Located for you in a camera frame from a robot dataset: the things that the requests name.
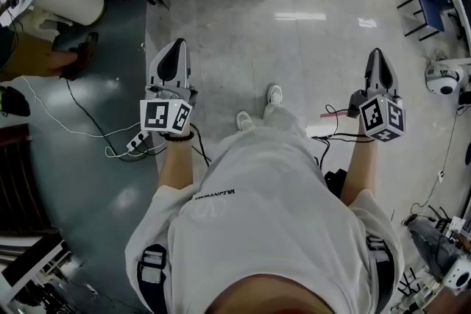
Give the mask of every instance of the white sneaker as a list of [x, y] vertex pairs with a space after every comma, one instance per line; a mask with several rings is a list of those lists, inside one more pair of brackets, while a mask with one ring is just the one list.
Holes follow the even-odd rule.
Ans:
[[235, 122], [237, 123], [237, 128], [240, 131], [247, 131], [248, 129], [254, 129], [255, 125], [250, 118], [250, 115], [247, 111], [241, 111], [235, 117]]
[[283, 92], [281, 91], [281, 86], [273, 84], [266, 94], [266, 99], [269, 104], [281, 105], [283, 101]]

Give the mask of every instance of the power strip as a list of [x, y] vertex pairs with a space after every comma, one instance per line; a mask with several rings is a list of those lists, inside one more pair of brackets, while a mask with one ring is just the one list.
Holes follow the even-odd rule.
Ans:
[[140, 131], [127, 145], [127, 151], [134, 151], [149, 136], [147, 131]]

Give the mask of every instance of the chair leg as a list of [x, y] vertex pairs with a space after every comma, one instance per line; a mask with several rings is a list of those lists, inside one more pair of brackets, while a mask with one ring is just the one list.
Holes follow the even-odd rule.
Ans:
[[405, 33], [404, 37], [407, 37], [408, 35], [411, 35], [412, 33], [418, 32], [419, 30], [425, 28], [426, 26], [427, 24], [422, 24], [421, 26], [418, 26], [417, 28], [412, 29], [410, 32]]
[[402, 4], [399, 4], [397, 8], [400, 9], [401, 7], [404, 7], [406, 4], [409, 4], [411, 1], [414, 1], [414, 0], [406, 0]]
[[437, 35], [439, 33], [440, 33], [440, 31], [436, 30], [435, 32], [432, 32], [429, 35], [426, 35], [425, 37], [419, 38], [419, 40], [426, 40], [427, 38], [432, 37], [433, 35]]

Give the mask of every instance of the gray tile floor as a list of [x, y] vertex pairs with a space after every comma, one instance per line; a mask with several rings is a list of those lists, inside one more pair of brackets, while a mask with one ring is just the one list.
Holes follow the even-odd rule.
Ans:
[[[456, 96], [435, 96], [427, 90], [424, 70], [436, 51], [448, 57], [468, 53], [448, 20], [446, 33], [421, 43], [417, 35], [405, 38], [414, 25], [396, 9], [403, 1], [171, 0], [170, 34], [172, 39], [184, 37], [191, 48], [193, 83], [200, 91], [193, 120], [209, 155], [216, 143], [236, 131], [239, 110], [261, 117], [267, 86], [273, 82], [282, 86], [287, 108], [302, 124], [321, 124], [326, 104], [345, 108], [350, 94], [364, 85], [368, 54], [381, 48], [399, 79], [407, 133], [380, 146], [377, 198], [387, 214], [394, 212], [406, 260], [414, 264], [417, 253], [400, 222], [433, 187], [457, 106]], [[410, 10], [417, 9], [411, 5]], [[148, 52], [152, 59], [153, 52]], [[430, 202], [449, 214], [461, 207], [470, 188], [470, 171], [464, 165], [469, 125], [469, 113], [457, 119], [445, 179]], [[322, 154], [322, 145], [313, 142], [312, 148], [317, 156]], [[349, 143], [332, 143], [325, 171], [346, 169], [352, 150]], [[204, 165], [196, 163], [201, 176]]]

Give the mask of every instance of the wristband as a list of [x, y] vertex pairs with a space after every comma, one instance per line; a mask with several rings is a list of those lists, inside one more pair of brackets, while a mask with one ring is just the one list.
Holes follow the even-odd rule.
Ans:
[[194, 133], [192, 131], [190, 131], [189, 135], [182, 136], [181, 138], [173, 138], [172, 136], [170, 136], [170, 134], [163, 134], [163, 138], [165, 140], [167, 140], [167, 141], [176, 141], [176, 142], [191, 140], [191, 139], [193, 139], [193, 136], [194, 136]]

